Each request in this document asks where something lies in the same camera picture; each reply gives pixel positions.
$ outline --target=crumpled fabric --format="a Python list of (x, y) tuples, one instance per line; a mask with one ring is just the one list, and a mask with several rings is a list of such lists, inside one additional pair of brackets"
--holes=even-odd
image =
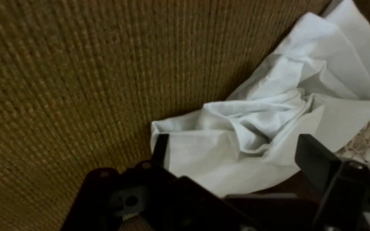
[(299, 171), (298, 135), (335, 152), (370, 120), (370, 25), (351, 0), (307, 13), (225, 101), (151, 124), (169, 133), (168, 170), (217, 196), (251, 193)]

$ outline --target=brown woven texture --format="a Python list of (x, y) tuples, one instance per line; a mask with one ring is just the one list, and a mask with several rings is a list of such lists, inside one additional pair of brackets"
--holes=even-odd
[(225, 99), (328, 2), (0, 0), (0, 231), (59, 230), (90, 170), (150, 157), (152, 120)]

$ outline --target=white cloth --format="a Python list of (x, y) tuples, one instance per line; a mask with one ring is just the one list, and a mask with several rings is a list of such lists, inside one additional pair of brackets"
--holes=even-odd
[(351, 0), (304, 15), (226, 101), (154, 121), (169, 133), (169, 171), (217, 196), (272, 187), (299, 169), (300, 133), (331, 151), (370, 120), (370, 25)]

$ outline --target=woven wall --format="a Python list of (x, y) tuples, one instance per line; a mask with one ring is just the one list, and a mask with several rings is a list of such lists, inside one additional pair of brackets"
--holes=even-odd
[(59, 230), (85, 174), (148, 158), (152, 120), (224, 99), (328, 2), (0, 0), (0, 231)]

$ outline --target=white fabric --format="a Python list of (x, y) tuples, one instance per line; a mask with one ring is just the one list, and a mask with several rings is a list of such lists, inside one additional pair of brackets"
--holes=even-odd
[(370, 120), (370, 26), (351, 0), (304, 15), (226, 101), (154, 121), (169, 133), (169, 171), (217, 196), (272, 187), (295, 174), (300, 133), (331, 151)]

